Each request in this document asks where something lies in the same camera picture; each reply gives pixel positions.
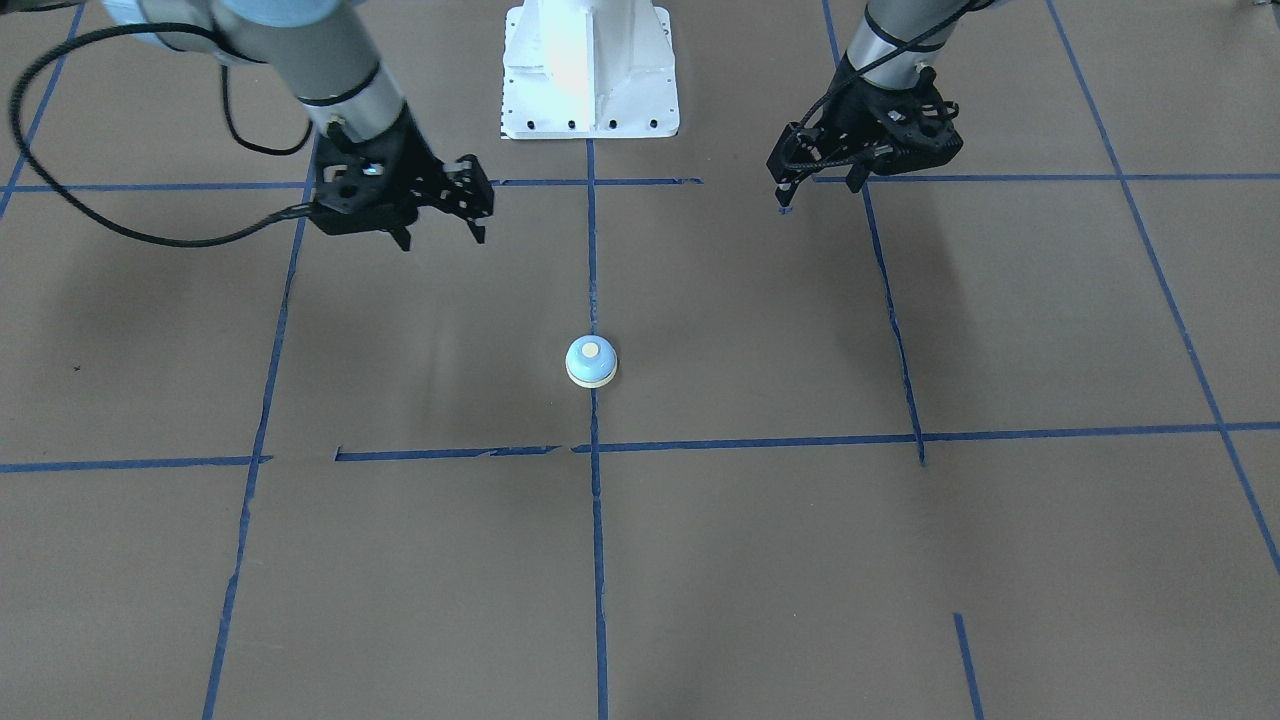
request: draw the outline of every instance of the brown floor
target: brown floor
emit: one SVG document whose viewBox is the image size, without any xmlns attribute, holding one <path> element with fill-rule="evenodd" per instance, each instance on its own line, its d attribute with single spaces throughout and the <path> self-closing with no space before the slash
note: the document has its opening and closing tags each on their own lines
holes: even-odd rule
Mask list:
<svg viewBox="0 0 1280 720">
<path fill-rule="evenodd" d="M 1280 716 L 1270 9 L 972 15 L 957 160 L 781 215 L 764 156 L 860 4 L 660 3 L 681 133 L 591 146 L 498 137 L 512 4 L 361 9 L 435 150 L 506 181 L 483 247 L 148 247 L 0 142 L 0 716 Z M 0 82 L 105 24 L 0 18 Z M 207 58 L 56 72 L 35 149 L 114 219 L 306 192 Z"/>
</svg>

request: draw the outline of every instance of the floor tile square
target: floor tile square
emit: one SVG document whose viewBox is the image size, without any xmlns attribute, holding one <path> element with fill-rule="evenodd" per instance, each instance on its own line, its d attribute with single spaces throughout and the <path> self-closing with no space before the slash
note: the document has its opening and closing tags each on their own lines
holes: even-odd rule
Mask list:
<svg viewBox="0 0 1280 720">
<path fill-rule="evenodd" d="M 611 717 L 966 717 L 915 450 L 607 454 Z"/>
<path fill-rule="evenodd" d="M 200 717 L 244 468 L 0 475 L 6 720 Z"/>
<path fill-rule="evenodd" d="M 809 190 L 599 190 L 605 442 L 911 432 L 861 202 Z"/>
<path fill-rule="evenodd" d="M 991 717 L 1280 703 L 1280 577 L 1217 433 L 934 445 L 928 477 Z"/>
<path fill-rule="evenodd" d="M 108 218 L 196 240 L 297 191 L 90 192 Z M 0 224 L 0 461 L 246 455 L 296 223 L 221 247 L 116 236 L 51 192 Z"/>
<path fill-rule="evenodd" d="M 218 717 L 591 717 L 588 460 L 264 466 Z"/>
<path fill-rule="evenodd" d="M 1151 242 L 1229 423 L 1280 419 L 1280 182 L 1135 182 Z"/>
<path fill-rule="evenodd" d="M 412 232 L 406 254 L 307 231 L 269 452 L 585 442 L 564 352 L 590 327 L 586 191 L 499 190 L 485 245 L 436 213 Z"/>
<path fill-rule="evenodd" d="M 927 432 L 1212 421 L 1117 183 L 873 196 Z"/>
</svg>

